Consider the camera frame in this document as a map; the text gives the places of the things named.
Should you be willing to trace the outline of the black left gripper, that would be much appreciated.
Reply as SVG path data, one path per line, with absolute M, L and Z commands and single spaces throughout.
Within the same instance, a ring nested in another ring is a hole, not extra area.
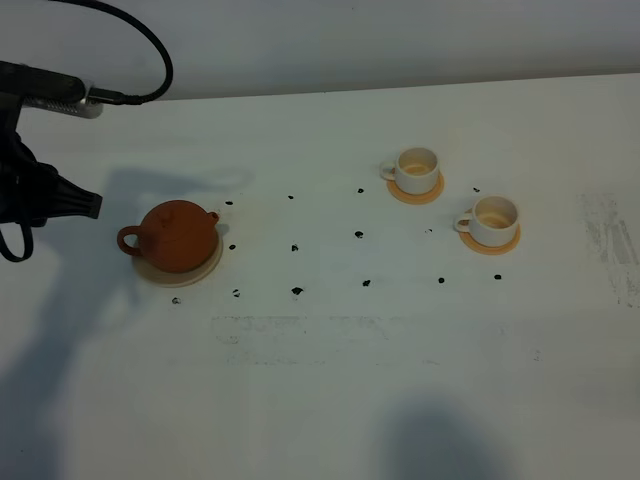
M 1 223 L 44 227 L 48 218 L 81 216 L 98 219 L 103 197 L 80 188 L 61 175 L 55 176 L 48 200 L 47 217 L 33 216 L 29 203 L 36 198 L 29 182 L 37 163 L 33 153 L 17 133 L 22 109 L 21 97 L 1 98 Z

